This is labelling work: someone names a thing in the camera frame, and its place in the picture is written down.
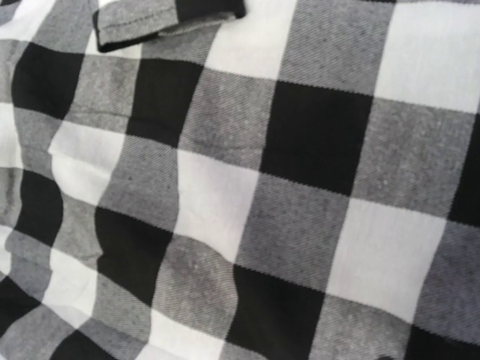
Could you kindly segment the black white plaid shirt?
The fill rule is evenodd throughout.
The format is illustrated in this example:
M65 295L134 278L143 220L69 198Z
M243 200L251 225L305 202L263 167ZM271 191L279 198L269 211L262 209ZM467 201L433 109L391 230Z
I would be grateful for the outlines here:
M477 1L3 1L3 359L477 359Z

